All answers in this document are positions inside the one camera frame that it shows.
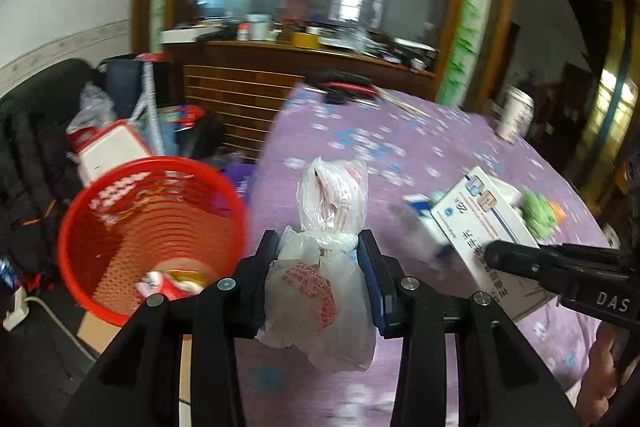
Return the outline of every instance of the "purple tablecloth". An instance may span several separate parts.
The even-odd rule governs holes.
[[[440,107],[397,93],[431,118],[415,119],[388,102],[380,108],[351,103],[322,103],[322,95],[302,87],[292,92],[273,123],[252,180],[250,238],[252,255],[265,229],[282,232],[299,226],[296,183],[303,166],[359,156],[369,165],[366,227],[382,253],[401,260],[405,272],[438,286],[426,267],[410,263],[401,229],[391,208],[408,194],[447,190],[467,169],[479,165],[517,188],[540,192],[564,207],[567,218],[550,242],[607,246],[595,220],[571,187],[524,140],[498,139],[479,115]],[[474,288],[438,288],[469,295]],[[519,322],[518,327],[565,388],[586,370],[587,353],[598,322],[555,301]],[[447,362],[455,374],[452,339]],[[388,426],[393,406],[401,341],[378,338],[376,354],[365,373],[327,375],[294,348],[272,349],[257,341],[237,342],[239,376],[251,426]],[[449,379],[448,423],[456,423],[457,390]]]

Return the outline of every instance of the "plastic bag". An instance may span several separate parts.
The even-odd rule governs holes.
[[[367,216],[367,165],[316,158],[302,174],[296,199],[303,232],[360,233]]]
[[[80,92],[80,112],[66,127],[66,133],[73,134],[87,128],[100,131],[115,121],[113,100],[98,86],[88,82]]]
[[[365,371],[376,330],[354,256],[364,226],[367,166],[323,162],[305,169],[297,192],[304,232],[287,227],[265,281],[266,321],[258,340],[295,345],[329,373]]]

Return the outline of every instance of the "red mesh basket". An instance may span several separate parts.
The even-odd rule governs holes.
[[[154,157],[117,167],[85,188],[65,214],[60,272],[87,311],[122,326],[140,304],[151,270],[229,277],[244,247],[244,210],[215,169]]]

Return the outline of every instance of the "wooden counter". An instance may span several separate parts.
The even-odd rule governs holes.
[[[274,42],[214,41],[166,44],[173,63],[175,102],[197,103],[218,113],[226,144],[257,158],[271,122],[293,85],[309,71],[336,69],[364,74],[385,89],[433,100],[435,74],[411,71],[372,57],[308,50]]]

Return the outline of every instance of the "white cup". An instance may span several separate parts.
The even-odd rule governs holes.
[[[261,13],[252,13],[246,17],[249,23],[249,39],[252,41],[265,41],[268,38],[271,27],[271,16]]]
[[[527,93],[510,87],[496,131],[498,136],[510,143],[514,143],[518,136],[525,136],[533,119],[533,107],[533,99]]]

